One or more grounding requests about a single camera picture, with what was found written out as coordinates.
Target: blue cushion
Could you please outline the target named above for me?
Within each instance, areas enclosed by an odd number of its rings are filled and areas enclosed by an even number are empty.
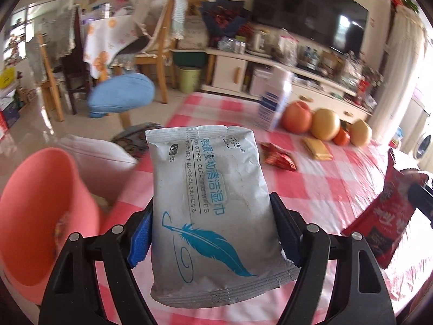
[[[155,85],[143,74],[115,76],[94,87],[87,100],[90,117],[124,112],[148,105],[155,96]]]

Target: washing machine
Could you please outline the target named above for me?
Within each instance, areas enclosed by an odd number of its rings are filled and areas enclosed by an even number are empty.
[[[427,157],[430,152],[433,153],[433,123],[430,114],[416,97],[412,97],[400,128],[403,130],[400,150],[414,158],[420,169],[427,170]]]

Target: red snack bag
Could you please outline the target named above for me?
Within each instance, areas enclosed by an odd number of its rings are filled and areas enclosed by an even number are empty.
[[[424,185],[428,180],[426,173],[416,169],[398,171],[394,164],[394,154],[392,149],[389,149],[382,193],[350,226],[341,231],[343,236],[350,236],[355,231],[362,233],[383,269],[391,262],[403,232],[415,212],[408,201],[409,187],[415,183]]]
[[[272,143],[260,143],[260,147],[263,150],[266,164],[274,165],[284,170],[296,171],[295,162],[287,150]]]

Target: bottle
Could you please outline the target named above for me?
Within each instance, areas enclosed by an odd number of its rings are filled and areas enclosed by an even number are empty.
[[[307,64],[310,58],[311,58],[311,49],[309,46],[307,46],[304,51],[304,62]]]
[[[316,50],[311,51],[310,52],[310,57],[307,60],[307,67],[308,68],[310,68],[312,70],[316,69],[316,66],[315,66],[316,57],[317,57],[317,51]]]
[[[313,64],[314,64],[314,69],[316,69],[318,63],[319,63],[319,54],[317,53],[317,50],[314,49],[314,53],[313,53]]]

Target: white tablecloth with orange print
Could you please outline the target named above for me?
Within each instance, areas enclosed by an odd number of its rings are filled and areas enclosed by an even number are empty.
[[[91,76],[98,79],[117,53],[137,39],[136,24],[131,15],[91,22],[84,48],[84,61],[90,64]]]

